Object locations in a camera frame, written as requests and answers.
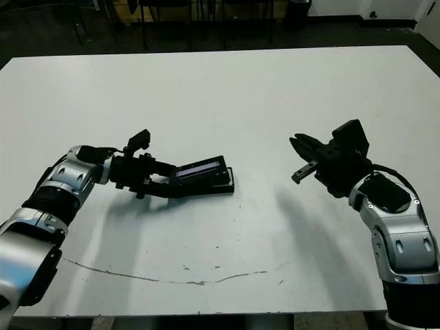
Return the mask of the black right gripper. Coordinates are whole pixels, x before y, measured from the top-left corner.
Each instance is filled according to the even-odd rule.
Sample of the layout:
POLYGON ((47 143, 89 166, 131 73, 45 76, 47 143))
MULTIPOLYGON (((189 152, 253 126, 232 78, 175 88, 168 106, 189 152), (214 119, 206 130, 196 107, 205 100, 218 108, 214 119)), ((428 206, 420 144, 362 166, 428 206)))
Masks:
POLYGON ((307 163, 291 176, 297 184, 314 175, 331 195, 343 198, 348 197, 353 187, 372 172, 369 158, 357 150, 343 151, 335 140, 323 144, 307 134, 296 133, 289 141, 307 163))

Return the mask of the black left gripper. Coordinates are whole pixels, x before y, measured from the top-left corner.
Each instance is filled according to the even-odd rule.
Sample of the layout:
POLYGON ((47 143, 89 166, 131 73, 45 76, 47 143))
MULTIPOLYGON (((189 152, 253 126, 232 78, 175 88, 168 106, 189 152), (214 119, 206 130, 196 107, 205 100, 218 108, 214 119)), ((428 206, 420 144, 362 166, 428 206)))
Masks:
POLYGON ((139 157, 114 156, 110 164, 109 181, 117 189, 127 187, 135 193, 137 199, 143 199, 146 195, 177 199, 186 196, 181 187, 151 181, 152 174, 172 176, 176 169, 175 165, 159 162, 147 153, 139 157))

